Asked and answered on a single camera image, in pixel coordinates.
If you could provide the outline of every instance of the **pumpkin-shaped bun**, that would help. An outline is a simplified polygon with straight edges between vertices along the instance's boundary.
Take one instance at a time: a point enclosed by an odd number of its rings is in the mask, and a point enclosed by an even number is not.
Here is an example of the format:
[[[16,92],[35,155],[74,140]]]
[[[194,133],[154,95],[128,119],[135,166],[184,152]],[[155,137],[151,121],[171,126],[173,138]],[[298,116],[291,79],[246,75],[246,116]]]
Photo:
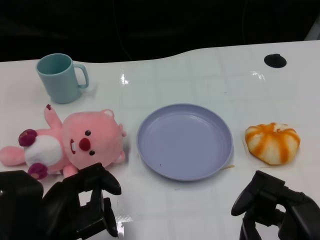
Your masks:
[[[250,153],[270,165],[290,163],[299,148],[300,137],[286,124],[260,124],[245,131]]]

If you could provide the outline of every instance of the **white belly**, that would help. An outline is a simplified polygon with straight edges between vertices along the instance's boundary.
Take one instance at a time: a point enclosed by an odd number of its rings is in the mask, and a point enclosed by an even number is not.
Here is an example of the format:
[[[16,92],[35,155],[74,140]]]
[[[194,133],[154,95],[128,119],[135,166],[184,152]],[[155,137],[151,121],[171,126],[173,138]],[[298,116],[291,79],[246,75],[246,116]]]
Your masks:
[[[53,136],[37,136],[31,146],[24,148],[26,164],[41,163],[47,167],[56,164],[63,156],[59,141]]]

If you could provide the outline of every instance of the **light blue mug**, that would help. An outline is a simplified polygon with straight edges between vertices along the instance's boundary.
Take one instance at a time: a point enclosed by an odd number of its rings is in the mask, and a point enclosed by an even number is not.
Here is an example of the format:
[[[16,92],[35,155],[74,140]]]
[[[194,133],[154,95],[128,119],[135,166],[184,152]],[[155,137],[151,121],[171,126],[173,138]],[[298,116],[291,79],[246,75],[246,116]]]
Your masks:
[[[79,85],[75,68],[80,68],[85,77],[85,84]],[[81,96],[80,89],[89,86],[89,77],[85,66],[74,64],[71,57],[62,53],[47,55],[36,65],[46,92],[58,104],[67,104]]]

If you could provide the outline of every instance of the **plate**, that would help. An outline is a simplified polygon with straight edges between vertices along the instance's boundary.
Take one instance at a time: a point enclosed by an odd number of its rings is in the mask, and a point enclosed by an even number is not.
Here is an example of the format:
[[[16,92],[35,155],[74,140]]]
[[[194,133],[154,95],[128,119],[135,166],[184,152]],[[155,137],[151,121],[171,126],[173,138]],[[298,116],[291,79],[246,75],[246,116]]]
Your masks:
[[[141,124],[136,142],[152,170],[180,181],[213,175],[227,164],[234,149],[225,121],[192,104],[169,105],[151,113]]]

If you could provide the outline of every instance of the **white table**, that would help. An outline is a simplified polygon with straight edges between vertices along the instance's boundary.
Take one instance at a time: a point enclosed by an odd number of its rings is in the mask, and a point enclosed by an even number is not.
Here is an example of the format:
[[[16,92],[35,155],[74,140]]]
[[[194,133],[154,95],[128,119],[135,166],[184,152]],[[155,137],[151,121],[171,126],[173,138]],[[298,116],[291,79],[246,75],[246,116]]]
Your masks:
[[[278,53],[287,60],[280,69],[264,57]],[[119,238],[125,240],[235,240],[242,216],[231,216],[237,196],[256,170],[286,181],[320,205],[320,42],[291,42],[199,49],[176,56],[136,62],[83,63],[90,86],[66,105],[52,103],[35,71],[36,60],[0,63],[0,147],[18,145],[25,129],[46,128],[50,103],[62,120],[74,112],[112,109],[128,136],[128,161],[108,170],[122,187],[111,196]],[[81,72],[78,79],[84,81]],[[192,103],[219,114],[229,125],[234,143],[230,165],[208,179],[178,182],[166,179],[139,158],[136,134],[152,111],[174,103]],[[244,144],[247,127],[279,122],[301,137],[292,164],[268,167]],[[0,171],[24,169],[4,167]],[[42,181],[45,192],[61,176]],[[83,202],[89,193],[81,194]],[[277,239],[277,227],[259,225],[262,239]],[[92,237],[113,239],[106,231]]]

